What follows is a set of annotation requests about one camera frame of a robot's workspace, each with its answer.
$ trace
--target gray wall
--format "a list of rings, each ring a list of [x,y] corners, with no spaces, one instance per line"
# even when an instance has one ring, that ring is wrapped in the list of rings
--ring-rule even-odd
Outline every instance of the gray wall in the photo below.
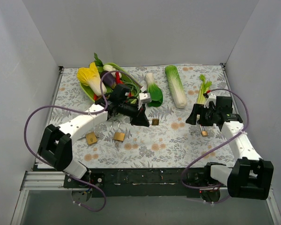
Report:
[[[21,0],[0,0],[0,225],[10,223],[25,170],[34,158],[24,145],[28,115],[48,104],[58,67]],[[29,127],[34,150],[46,111]]]
[[[274,164],[274,195],[281,212],[281,0],[258,2],[227,72],[232,90],[248,105],[255,148]]]
[[[226,62],[258,0],[23,0],[58,65]]]

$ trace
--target floral pattern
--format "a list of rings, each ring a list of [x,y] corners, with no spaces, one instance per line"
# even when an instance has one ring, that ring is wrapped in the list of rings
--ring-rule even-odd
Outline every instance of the floral pattern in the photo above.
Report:
[[[224,142],[224,137],[216,127],[207,127],[209,135],[202,137],[199,126],[185,124],[198,98],[201,85],[199,75],[204,74],[207,80],[212,81],[211,89],[227,88],[222,68],[220,66],[177,66],[188,101],[184,109],[175,107],[164,68],[165,66],[125,68],[145,86],[145,74],[148,72],[154,74],[157,85],[163,91],[163,104],[158,108],[147,107],[146,115],[149,119],[159,118],[159,126],[131,126],[128,117],[118,115],[90,128],[89,132],[95,132],[98,142],[88,146],[85,138],[78,140],[73,145],[73,157],[89,168],[185,167],[211,148]],[[76,77],[77,71],[77,68],[64,70],[55,105],[85,111],[92,101],[80,88]],[[228,96],[229,93],[218,91],[217,95]],[[59,125],[76,116],[78,116],[77,113],[54,109],[50,123]],[[125,133],[124,142],[113,140],[115,128],[109,131],[115,119],[121,121],[119,132]],[[209,161],[233,166],[234,157],[227,145],[204,157],[194,166],[202,167]],[[38,167],[48,168],[42,163],[39,163]]]

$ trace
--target metal frame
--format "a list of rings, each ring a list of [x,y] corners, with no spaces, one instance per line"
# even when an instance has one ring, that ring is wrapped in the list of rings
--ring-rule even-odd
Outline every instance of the metal frame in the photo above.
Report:
[[[227,86],[230,88],[228,76],[225,71],[225,64],[221,63],[220,64],[227,82]],[[61,78],[63,75],[64,68],[60,67],[59,68],[59,76],[55,85],[55,90],[52,96],[52,101],[51,104],[53,105],[55,103],[56,95],[58,93],[59,85],[61,82]],[[232,100],[233,104],[235,107],[236,113],[239,113],[235,98],[232,95]],[[50,122],[51,118],[51,113],[52,113],[52,108],[49,110],[47,118],[46,118],[46,123],[45,125],[47,126],[48,123]],[[28,194],[29,190],[87,190],[87,188],[64,188],[64,180],[65,180],[65,174],[63,172],[56,172],[56,171],[46,171],[46,172],[26,172],[23,183],[22,183],[22,188],[20,191],[20,195],[18,198],[18,202],[14,211],[14,215],[11,221],[11,225],[19,225],[22,220],[22,216],[24,213],[24,209],[26,206],[26,202],[28,199]],[[273,190],[270,190],[269,197],[266,200],[271,216],[273,218],[274,224],[275,225],[281,225],[281,215],[279,212],[279,209],[277,207]]]

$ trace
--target floral tablecloth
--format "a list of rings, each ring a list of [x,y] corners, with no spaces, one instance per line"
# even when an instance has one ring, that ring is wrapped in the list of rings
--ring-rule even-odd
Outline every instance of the floral tablecloth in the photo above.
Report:
[[[86,139],[78,140],[73,145],[73,157],[89,168],[128,168],[128,167],[185,167],[200,155],[224,142],[225,139],[216,127],[208,127],[208,137],[202,137],[199,126],[185,124],[185,120],[196,103],[201,84],[200,74],[212,81],[211,89],[227,88],[220,66],[177,66],[187,96],[188,104],[184,109],[175,107],[170,94],[168,81],[164,73],[165,66],[126,67],[141,84],[146,85],[144,76],[154,74],[157,85],[163,91],[163,104],[158,108],[147,107],[149,119],[159,118],[159,126],[137,127],[129,124],[129,118],[119,115],[105,123],[91,128],[98,137],[98,142],[88,146]],[[77,80],[77,68],[64,69],[55,105],[61,105],[81,111],[87,110],[92,101],[85,95]],[[50,123],[59,125],[78,116],[76,113],[54,109]],[[115,129],[109,132],[113,120],[121,121],[119,130],[125,133],[124,142],[113,140]],[[209,154],[194,166],[202,167],[209,161],[234,165],[230,147]],[[39,163],[39,168],[49,168]]]

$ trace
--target table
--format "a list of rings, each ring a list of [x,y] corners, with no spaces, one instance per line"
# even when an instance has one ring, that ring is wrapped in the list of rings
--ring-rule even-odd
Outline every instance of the table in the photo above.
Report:
[[[118,115],[96,127],[90,127],[98,137],[98,142],[88,146],[86,139],[78,140],[73,145],[73,157],[89,168],[169,168],[186,167],[200,155],[216,147],[225,139],[217,127],[208,127],[208,137],[202,137],[199,126],[185,124],[185,120],[196,103],[201,85],[200,74],[212,81],[211,89],[228,88],[221,66],[178,65],[178,72],[187,96],[188,105],[184,109],[175,107],[170,94],[164,68],[166,66],[125,67],[142,85],[146,85],[144,76],[154,74],[157,85],[163,91],[163,104],[158,108],[147,107],[149,119],[159,118],[159,126],[137,127],[129,124],[129,118]],[[85,111],[92,101],[80,88],[77,80],[77,68],[65,68],[62,74],[55,105]],[[217,95],[229,96],[229,93],[218,91]],[[54,109],[50,123],[59,125],[78,116],[76,113]],[[109,132],[113,120],[121,121],[119,131],[125,133],[124,142],[113,140],[115,129]],[[209,154],[195,167],[203,167],[209,161],[234,165],[230,147]],[[38,168],[50,166],[38,162]]]

